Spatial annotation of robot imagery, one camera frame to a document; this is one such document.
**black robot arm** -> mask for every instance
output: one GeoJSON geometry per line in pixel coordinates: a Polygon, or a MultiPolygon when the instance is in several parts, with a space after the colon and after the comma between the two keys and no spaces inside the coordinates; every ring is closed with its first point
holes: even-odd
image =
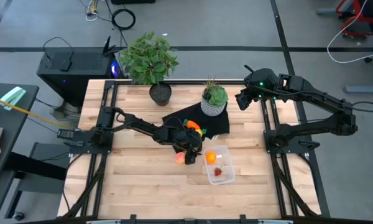
{"type": "Polygon", "coordinates": [[[155,126],[143,119],[136,118],[133,114],[123,112],[122,109],[116,107],[104,107],[103,113],[100,114],[99,125],[89,131],[82,130],[67,130],[60,129],[58,138],[68,139],[71,142],[65,142],[71,149],[77,150],[75,153],[110,153],[112,148],[113,133],[123,129],[133,129],[142,134],[151,136],[152,139],[161,144],[174,146],[185,151],[185,164],[194,164],[196,157],[200,154],[202,148],[202,139],[200,134],[192,128],[186,128],[181,121],[177,127],[166,126],[165,123],[161,126],[155,126]],[[120,115],[124,116],[124,123],[117,127],[102,125],[103,123],[113,123],[115,114],[118,113],[116,119],[120,115]]]}
{"type": "Polygon", "coordinates": [[[357,131],[355,116],[352,114],[352,104],[346,100],[339,100],[315,89],[310,82],[302,77],[280,74],[279,77],[268,68],[253,71],[244,79],[247,88],[236,95],[241,110],[245,110],[251,101],[279,99],[305,101],[320,107],[330,113],[329,118],[322,121],[291,126],[280,124],[274,136],[278,147],[286,146],[295,136],[333,133],[339,136],[352,135],[357,131]]]}
{"type": "Polygon", "coordinates": [[[108,131],[120,131],[122,129],[133,129],[142,134],[151,136],[152,139],[161,145],[171,145],[185,151],[185,164],[195,163],[198,152],[201,151],[202,140],[200,134],[192,128],[186,128],[180,121],[182,128],[166,126],[155,126],[133,114],[123,112],[120,108],[113,108],[115,113],[124,116],[124,123],[115,128],[107,128],[108,131]]]}

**blue light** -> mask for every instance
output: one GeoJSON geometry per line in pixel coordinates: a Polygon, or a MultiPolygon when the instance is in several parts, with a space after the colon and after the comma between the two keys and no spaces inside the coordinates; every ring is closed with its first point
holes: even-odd
{"type": "Polygon", "coordinates": [[[115,78],[119,78],[119,64],[117,63],[116,59],[112,62],[111,72],[115,78]]]}

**plastic fruit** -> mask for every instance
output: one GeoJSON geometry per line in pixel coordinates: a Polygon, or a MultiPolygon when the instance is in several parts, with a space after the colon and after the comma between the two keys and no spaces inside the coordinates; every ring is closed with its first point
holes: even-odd
{"type": "Polygon", "coordinates": [[[195,122],[193,121],[189,121],[188,119],[185,119],[184,120],[184,125],[187,127],[187,128],[193,128],[197,133],[199,133],[200,137],[203,136],[203,134],[206,134],[206,129],[200,129],[199,125],[196,124],[195,122]]]}
{"type": "Polygon", "coordinates": [[[175,155],[175,162],[177,164],[184,164],[185,163],[185,152],[179,152],[175,155]]]}
{"type": "Polygon", "coordinates": [[[209,152],[206,154],[206,161],[207,163],[209,164],[213,164],[216,162],[216,159],[217,159],[217,155],[213,152],[209,152]]]}
{"type": "Polygon", "coordinates": [[[214,170],[214,176],[221,175],[222,172],[223,172],[223,171],[221,170],[221,168],[216,168],[216,169],[214,170]]]}

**black clamp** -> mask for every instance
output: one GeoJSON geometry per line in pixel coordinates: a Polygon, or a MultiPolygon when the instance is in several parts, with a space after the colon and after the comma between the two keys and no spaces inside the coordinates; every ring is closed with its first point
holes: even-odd
{"type": "Polygon", "coordinates": [[[130,224],[136,224],[137,215],[132,214],[130,215],[130,224]]]}
{"type": "Polygon", "coordinates": [[[247,218],[245,214],[239,216],[241,218],[241,224],[247,224],[247,218]]]}

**yellow pole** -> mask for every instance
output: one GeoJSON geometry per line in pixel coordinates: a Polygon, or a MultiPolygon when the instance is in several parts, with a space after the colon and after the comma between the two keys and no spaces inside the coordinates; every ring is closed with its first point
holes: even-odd
{"type": "Polygon", "coordinates": [[[25,114],[31,115],[31,116],[33,116],[33,117],[35,117],[35,118],[37,118],[37,119],[41,119],[42,121],[45,121],[45,122],[47,122],[47,123],[57,125],[57,126],[59,126],[59,127],[61,127],[61,128],[73,129],[73,127],[71,127],[71,126],[68,126],[68,125],[65,125],[65,124],[61,124],[61,123],[58,123],[58,122],[55,122],[55,121],[47,120],[47,119],[45,119],[45,118],[43,118],[43,117],[41,117],[41,116],[39,116],[39,115],[37,115],[37,114],[34,114],[34,113],[30,112],[30,111],[27,111],[27,110],[25,110],[25,109],[19,108],[19,107],[17,107],[17,106],[11,105],[11,104],[6,103],[6,102],[4,102],[4,101],[2,101],[2,100],[0,100],[0,103],[4,104],[4,105],[6,105],[6,106],[9,106],[9,107],[11,107],[12,109],[15,109],[15,110],[17,110],[17,111],[20,111],[20,112],[22,112],[22,113],[25,113],[25,114]]]}

